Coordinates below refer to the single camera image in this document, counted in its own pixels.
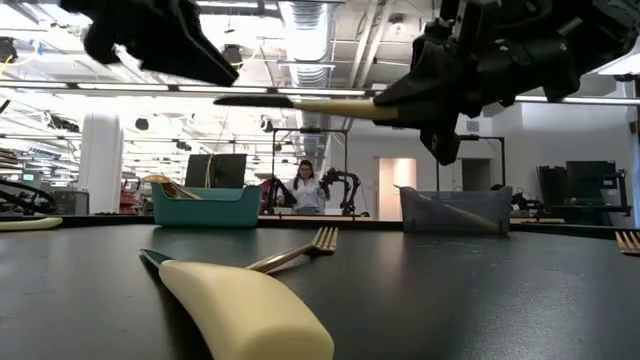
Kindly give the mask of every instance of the fork handle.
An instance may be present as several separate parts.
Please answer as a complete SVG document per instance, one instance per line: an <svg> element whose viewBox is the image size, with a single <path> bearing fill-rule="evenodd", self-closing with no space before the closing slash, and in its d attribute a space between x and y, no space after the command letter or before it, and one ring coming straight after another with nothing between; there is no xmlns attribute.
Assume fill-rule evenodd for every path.
<svg viewBox="0 0 640 360"><path fill-rule="evenodd" d="M307 244L297 248L285 250L279 254L269 256L266 259L253 263L247 266L245 269L266 273L277 268L280 265L288 263L289 261L297 258L300 255L303 255L304 253L306 253L311 249L313 249L313 245Z"/></svg>

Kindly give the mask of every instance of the knife handle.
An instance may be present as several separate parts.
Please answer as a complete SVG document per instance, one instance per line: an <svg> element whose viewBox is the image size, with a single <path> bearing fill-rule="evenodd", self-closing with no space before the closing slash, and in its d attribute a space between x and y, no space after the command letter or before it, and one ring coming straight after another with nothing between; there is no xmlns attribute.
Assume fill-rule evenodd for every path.
<svg viewBox="0 0 640 360"><path fill-rule="evenodd" d="M168 260L160 278L216 360L331 360L331 336L283 283L246 269Z"/></svg>
<svg viewBox="0 0 640 360"><path fill-rule="evenodd" d="M0 231L46 230L62 224L62 218L0 222Z"/></svg>

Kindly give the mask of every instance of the fork tines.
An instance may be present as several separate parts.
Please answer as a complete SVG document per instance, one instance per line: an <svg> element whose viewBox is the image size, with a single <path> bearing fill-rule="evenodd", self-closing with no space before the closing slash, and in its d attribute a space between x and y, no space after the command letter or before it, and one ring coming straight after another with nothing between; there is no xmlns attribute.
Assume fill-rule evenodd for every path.
<svg viewBox="0 0 640 360"><path fill-rule="evenodd" d="M625 255L640 256L640 233L633 231L616 231L616 241L620 252Z"/></svg>
<svg viewBox="0 0 640 360"><path fill-rule="evenodd" d="M322 251L336 251L338 243L338 228L336 227L322 227L316 233L311 244L317 249Z"/></svg>

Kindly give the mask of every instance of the woman's dark hair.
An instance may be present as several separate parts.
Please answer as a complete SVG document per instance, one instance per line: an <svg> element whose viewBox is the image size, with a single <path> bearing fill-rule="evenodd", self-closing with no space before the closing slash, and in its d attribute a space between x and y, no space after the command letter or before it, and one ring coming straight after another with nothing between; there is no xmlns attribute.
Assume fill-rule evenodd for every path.
<svg viewBox="0 0 640 360"><path fill-rule="evenodd" d="M311 175L309 175L310 178L314 179L316 177L316 175L313 172L313 164L311 163L311 161L309 160L300 161L300 166L298 166L298 172L296 173L296 178L293 179L294 190L298 190L298 180L300 180L300 168L303 166L308 166L309 169L311 169Z"/></svg>

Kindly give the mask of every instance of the doorway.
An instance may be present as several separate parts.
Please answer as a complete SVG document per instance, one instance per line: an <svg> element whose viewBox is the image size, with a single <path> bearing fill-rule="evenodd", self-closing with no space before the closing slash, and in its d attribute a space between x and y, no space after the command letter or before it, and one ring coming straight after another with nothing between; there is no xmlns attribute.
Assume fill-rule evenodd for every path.
<svg viewBox="0 0 640 360"><path fill-rule="evenodd" d="M397 186L416 188L416 159L379 158L377 211L380 221L402 221L400 190Z"/></svg>
<svg viewBox="0 0 640 360"><path fill-rule="evenodd" d="M462 190L489 191L491 188L490 159L462 159Z"/></svg>

